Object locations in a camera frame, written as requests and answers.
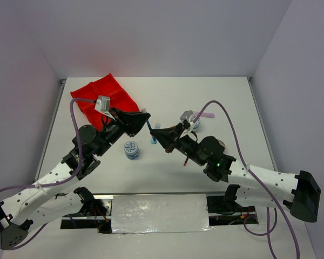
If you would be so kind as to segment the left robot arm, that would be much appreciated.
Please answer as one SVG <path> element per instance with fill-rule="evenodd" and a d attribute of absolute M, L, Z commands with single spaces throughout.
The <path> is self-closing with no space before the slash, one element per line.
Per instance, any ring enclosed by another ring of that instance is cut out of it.
<path fill-rule="evenodd" d="M 32 230 L 42 230 L 49 222 L 64 215 L 107 214 L 107 205 L 85 187 L 62 195 L 99 165 L 99 156 L 124 134 L 133 137 L 150 118 L 147 112 L 123 112 L 111 108 L 110 122 L 98 131 L 92 125 L 76 128 L 74 148 L 57 166 L 31 185 L 17 186 L 17 194 L 0 201 L 0 249 L 16 250 L 27 244 Z"/>

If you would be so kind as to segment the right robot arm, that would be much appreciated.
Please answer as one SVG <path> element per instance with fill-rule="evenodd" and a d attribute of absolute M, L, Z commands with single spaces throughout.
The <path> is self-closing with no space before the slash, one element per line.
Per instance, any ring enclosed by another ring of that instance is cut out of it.
<path fill-rule="evenodd" d="M 304 222 L 318 219 L 321 189 L 310 172 L 281 173 L 244 164 L 225 154 L 225 146 L 214 136 L 200 142 L 183 133 L 182 125 L 153 129 L 151 135 L 166 153 L 178 150 L 189 160 L 204 167 L 212 181 L 228 183 L 224 205 L 230 211 L 242 207 L 282 208 Z"/>

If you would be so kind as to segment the blue pen refill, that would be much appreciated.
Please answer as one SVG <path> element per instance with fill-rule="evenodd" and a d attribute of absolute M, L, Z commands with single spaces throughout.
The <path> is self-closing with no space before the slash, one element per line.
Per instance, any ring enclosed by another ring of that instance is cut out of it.
<path fill-rule="evenodd" d="M 149 132 L 152 131 L 152 126 L 151 126 L 150 122 L 147 121 L 146 123 L 147 123 L 148 129 L 149 129 Z"/>

